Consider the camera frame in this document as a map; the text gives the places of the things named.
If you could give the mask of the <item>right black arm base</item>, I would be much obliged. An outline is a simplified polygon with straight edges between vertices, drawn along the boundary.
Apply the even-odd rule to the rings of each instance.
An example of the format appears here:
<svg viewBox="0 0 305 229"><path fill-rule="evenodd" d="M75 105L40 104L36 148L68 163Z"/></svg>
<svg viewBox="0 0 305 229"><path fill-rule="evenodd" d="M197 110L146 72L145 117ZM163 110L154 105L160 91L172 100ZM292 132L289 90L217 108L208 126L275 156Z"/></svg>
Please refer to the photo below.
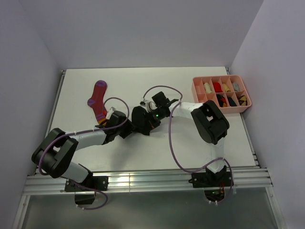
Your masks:
<svg viewBox="0 0 305 229"><path fill-rule="evenodd" d="M234 186L232 173L227 171L227 166L216 173L208 168L203 173L192 173L188 183L192 184L193 188L208 188L204 195L208 201L215 204L225 199L226 187L232 190Z"/></svg>

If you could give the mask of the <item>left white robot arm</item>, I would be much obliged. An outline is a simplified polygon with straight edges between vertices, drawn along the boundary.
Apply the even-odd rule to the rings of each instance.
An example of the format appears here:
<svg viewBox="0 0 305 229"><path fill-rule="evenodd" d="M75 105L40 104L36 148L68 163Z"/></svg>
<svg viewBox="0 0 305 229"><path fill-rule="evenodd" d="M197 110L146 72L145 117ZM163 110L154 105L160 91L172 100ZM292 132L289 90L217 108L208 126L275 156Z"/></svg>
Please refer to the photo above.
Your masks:
<svg viewBox="0 0 305 229"><path fill-rule="evenodd" d="M120 111L114 111L102 125L90 130L66 133L54 128L34 151L31 160L45 175L73 180L81 190L88 190L93 184L92 172L72 162L74 153L87 147L108 144L117 136L125 139L133 129L131 121Z"/></svg>

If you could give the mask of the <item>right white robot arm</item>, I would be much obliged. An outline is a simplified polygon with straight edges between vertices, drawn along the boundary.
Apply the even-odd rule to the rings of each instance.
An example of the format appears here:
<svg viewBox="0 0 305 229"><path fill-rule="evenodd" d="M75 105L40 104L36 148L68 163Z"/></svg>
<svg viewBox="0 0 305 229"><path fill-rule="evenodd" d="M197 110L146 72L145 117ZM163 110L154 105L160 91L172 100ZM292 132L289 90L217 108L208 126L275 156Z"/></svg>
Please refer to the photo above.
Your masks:
<svg viewBox="0 0 305 229"><path fill-rule="evenodd" d="M155 120L159 122L168 117L168 136L169 148L172 157L177 166L186 170L178 162L172 145L172 119L181 117L193 120L201 139L209 145L208 162L202 168L206 168L209 172L206 174L207 183L211 186L217 186L223 179L221 172L225 171L226 160L224 159L224 139L227 136L230 127L228 120L217 107L214 101L208 100L205 103L189 103L182 102L181 99L169 100L163 92L152 97L152 101L143 99L144 106Z"/></svg>

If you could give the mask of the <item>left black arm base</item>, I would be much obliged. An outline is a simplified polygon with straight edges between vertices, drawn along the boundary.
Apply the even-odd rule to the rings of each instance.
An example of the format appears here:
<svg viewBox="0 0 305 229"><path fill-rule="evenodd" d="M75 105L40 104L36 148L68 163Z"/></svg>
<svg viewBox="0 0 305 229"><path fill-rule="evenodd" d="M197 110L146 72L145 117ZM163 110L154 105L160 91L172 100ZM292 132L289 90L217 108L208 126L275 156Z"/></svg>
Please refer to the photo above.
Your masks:
<svg viewBox="0 0 305 229"><path fill-rule="evenodd" d="M74 202L76 207L82 210L97 210L104 207L108 202L108 196L104 193L108 188L108 177L89 176L83 182L78 183L71 179L66 180L65 192L74 193ZM96 207L91 207L94 203L97 194L104 197L104 202Z"/></svg>

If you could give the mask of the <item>maroon purple orange sock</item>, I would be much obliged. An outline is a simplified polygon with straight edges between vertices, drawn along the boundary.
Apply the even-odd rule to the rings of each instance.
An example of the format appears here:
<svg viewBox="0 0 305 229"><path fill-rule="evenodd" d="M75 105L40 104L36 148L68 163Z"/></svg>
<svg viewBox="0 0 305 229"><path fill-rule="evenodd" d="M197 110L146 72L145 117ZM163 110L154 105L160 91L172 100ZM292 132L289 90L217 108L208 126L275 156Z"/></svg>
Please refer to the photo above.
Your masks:
<svg viewBox="0 0 305 229"><path fill-rule="evenodd" d="M101 124L107 116L107 110L104 106L104 95L107 90L107 83L99 80L95 83L91 97L87 105L93 110L98 124Z"/></svg>

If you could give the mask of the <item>black orange rolled sock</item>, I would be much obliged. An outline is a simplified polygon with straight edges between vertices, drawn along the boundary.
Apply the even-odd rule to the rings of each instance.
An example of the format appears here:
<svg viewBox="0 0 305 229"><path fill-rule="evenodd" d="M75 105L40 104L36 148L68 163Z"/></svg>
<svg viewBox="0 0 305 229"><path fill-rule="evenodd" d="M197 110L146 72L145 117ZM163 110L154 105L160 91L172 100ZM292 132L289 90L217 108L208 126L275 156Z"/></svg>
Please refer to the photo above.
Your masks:
<svg viewBox="0 0 305 229"><path fill-rule="evenodd" d="M217 101L218 101L218 104L219 104L220 107L227 107L228 106L227 101L226 101L224 96L222 96L220 94L217 94L216 98L217 98Z"/></svg>

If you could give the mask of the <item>red rolled sock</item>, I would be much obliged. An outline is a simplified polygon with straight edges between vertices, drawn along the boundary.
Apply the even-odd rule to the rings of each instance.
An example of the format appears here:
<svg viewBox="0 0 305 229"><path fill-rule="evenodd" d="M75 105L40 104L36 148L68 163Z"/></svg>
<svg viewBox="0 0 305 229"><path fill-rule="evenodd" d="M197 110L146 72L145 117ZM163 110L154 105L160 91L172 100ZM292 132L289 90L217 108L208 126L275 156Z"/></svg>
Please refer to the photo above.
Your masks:
<svg viewBox="0 0 305 229"><path fill-rule="evenodd" d="M221 84L218 82L213 82L213 87L216 93L222 93L222 87Z"/></svg>

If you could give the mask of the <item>yellow rolled sock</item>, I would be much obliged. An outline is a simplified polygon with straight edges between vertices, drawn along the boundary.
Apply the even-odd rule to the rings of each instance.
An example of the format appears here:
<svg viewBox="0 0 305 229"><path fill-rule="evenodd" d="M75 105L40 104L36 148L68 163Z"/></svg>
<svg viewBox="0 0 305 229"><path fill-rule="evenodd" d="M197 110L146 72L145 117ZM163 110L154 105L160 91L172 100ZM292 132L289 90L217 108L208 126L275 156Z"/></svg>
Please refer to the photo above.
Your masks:
<svg viewBox="0 0 305 229"><path fill-rule="evenodd" d="M223 88L225 92L231 92L230 88L225 83L223 84Z"/></svg>

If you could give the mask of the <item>pink divided organizer box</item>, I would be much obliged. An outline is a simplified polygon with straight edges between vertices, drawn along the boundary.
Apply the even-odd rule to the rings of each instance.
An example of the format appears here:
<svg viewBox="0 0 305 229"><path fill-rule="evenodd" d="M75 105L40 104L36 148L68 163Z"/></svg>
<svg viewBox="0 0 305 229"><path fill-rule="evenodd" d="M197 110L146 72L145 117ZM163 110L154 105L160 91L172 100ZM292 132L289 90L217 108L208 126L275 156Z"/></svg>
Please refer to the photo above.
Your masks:
<svg viewBox="0 0 305 229"><path fill-rule="evenodd" d="M218 82L221 84L222 87L222 93L216 93L213 87L213 82ZM235 92L232 86L233 82L237 82L240 87L239 92ZM204 83L209 83L210 87L212 89L211 94L207 94L205 92ZM225 92L223 88L223 84L227 84L227 86L230 88L231 92ZM251 107L252 101L250 99L250 96L246 90L245 84L243 83L242 79L238 75L221 75L221 76L202 76L202 77L195 77L193 78L193 84L192 84L192 93L193 98L196 103L205 103L209 100L212 100L215 102L215 104L220 108L220 110L224 114L235 114L235 113L243 113L247 108ZM227 107L220 107L216 98L216 95L220 94L225 97L228 106ZM248 100L248 106L240 106L237 96L246 95ZM227 97L233 97L236 99L237 107L231 107L228 103Z"/></svg>

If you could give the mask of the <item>navy rolled sock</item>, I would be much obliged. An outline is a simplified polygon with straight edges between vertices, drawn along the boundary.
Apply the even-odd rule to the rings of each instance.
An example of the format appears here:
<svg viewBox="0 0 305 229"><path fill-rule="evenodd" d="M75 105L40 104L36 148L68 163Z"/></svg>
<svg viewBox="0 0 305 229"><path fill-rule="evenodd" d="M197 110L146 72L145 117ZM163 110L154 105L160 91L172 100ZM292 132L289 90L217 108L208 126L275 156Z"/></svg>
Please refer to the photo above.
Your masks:
<svg viewBox="0 0 305 229"><path fill-rule="evenodd" d="M227 99L228 99L228 103L229 103L229 105L230 105L231 107L237 107L237 106L238 106L235 98L233 98L233 97L227 97Z"/></svg>

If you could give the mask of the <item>grey rolled sock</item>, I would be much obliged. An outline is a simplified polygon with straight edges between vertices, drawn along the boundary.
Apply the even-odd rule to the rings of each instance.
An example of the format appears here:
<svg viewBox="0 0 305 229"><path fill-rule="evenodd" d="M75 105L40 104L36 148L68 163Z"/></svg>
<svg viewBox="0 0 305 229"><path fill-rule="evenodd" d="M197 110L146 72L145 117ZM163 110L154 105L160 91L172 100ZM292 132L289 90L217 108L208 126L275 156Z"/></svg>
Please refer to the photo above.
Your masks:
<svg viewBox="0 0 305 229"><path fill-rule="evenodd" d="M240 87L239 87L239 84L237 82L233 82L232 86L233 86L233 89L234 89L235 92L240 91Z"/></svg>

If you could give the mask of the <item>argyle rolled sock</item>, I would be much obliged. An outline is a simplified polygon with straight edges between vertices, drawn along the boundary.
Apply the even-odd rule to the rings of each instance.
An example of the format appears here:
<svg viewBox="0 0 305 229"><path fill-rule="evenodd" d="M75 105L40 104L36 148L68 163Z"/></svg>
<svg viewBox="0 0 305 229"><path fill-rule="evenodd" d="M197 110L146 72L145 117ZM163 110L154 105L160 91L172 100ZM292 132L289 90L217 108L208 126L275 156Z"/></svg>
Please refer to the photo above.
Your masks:
<svg viewBox="0 0 305 229"><path fill-rule="evenodd" d="M246 95L237 96L240 106L248 106L248 100Z"/></svg>

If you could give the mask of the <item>aluminium frame rail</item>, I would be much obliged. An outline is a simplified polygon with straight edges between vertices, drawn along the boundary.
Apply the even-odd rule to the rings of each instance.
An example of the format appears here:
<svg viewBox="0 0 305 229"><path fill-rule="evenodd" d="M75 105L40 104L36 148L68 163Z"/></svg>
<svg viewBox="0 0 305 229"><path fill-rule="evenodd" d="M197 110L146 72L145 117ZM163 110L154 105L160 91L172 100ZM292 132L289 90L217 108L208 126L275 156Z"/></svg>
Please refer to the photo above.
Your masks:
<svg viewBox="0 0 305 229"><path fill-rule="evenodd" d="M108 187L105 193L165 192L195 190L191 175L181 170L160 170L148 172L110 172L96 173L95 176L107 176ZM64 190L66 179L53 179L48 176L34 175L26 179L23 194L58 195L73 194ZM248 168L234 170L234 186L238 188L272 187L272 181L266 168Z"/></svg>

